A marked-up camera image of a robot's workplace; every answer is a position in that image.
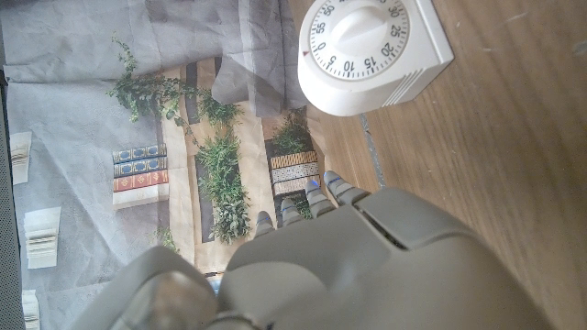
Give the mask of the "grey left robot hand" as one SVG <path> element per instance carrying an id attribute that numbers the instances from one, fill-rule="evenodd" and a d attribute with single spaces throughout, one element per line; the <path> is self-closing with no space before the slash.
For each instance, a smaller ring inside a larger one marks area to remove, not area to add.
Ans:
<path id="1" fill-rule="evenodd" d="M 312 216 L 282 202 L 218 287 L 166 247 L 124 267 L 76 329 L 548 329 L 550 321 L 460 220 L 397 188 L 333 171 L 305 186 Z"/>

